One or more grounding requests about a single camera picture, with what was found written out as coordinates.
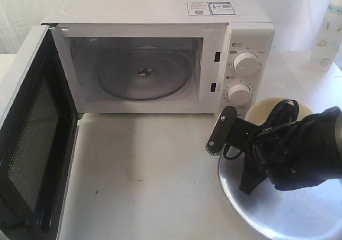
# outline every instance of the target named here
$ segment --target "metal plate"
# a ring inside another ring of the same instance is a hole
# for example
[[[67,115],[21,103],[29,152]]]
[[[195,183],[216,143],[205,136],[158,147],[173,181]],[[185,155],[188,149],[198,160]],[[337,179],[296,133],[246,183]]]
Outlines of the metal plate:
[[[228,156],[238,150],[231,148]],[[341,240],[342,181],[281,192],[267,179],[247,196],[238,188],[244,155],[227,161],[220,157],[219,179],[235,210],[257,231],[274,240]]]
[[[97,81],[109,94],[127,100],[155,100],[182,89],[192,67],[180,52],[140,47],[107,56]]]

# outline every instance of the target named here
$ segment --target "microwave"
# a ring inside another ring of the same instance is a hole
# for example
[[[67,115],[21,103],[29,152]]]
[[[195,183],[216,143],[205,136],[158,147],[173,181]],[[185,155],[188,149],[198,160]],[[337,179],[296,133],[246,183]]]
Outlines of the microwave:
[[[274,34],[256,0],[63,0],[0,82],[1,231],[56,239],[85,113],[243,117]]]

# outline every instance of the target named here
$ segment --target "white wall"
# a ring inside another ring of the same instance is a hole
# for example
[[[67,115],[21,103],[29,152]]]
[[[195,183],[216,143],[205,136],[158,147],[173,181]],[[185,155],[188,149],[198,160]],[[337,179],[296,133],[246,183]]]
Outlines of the white wall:
[[[18,51],[58,0],[0,0],[0,53]],[[258,0],[276,28],[274,50],[310,50],[329,0]]]
[[[273,50],[311,50],[330,0],[258,0],[271,18]]]

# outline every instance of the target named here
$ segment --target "white knob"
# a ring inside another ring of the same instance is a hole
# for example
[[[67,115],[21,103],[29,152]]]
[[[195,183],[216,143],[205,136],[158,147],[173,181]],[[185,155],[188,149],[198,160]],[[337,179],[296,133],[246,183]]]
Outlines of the white knob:
[[[258,57],[250,52],[239,54],[233,65],[236,73],[243,77],[251,76],[259,70]]]
[[[232,105],[244,105],[251,100],[249,87],[243,84],[234,85],[228,90],[229,102]]]

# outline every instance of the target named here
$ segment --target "open microwave door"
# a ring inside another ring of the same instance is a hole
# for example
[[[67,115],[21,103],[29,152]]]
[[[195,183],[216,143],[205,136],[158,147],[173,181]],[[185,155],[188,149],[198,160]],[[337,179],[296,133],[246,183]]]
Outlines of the open microwave door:
[[[48,26],[34,27],[0,81],[0,229],[56,239],[77,111]]]

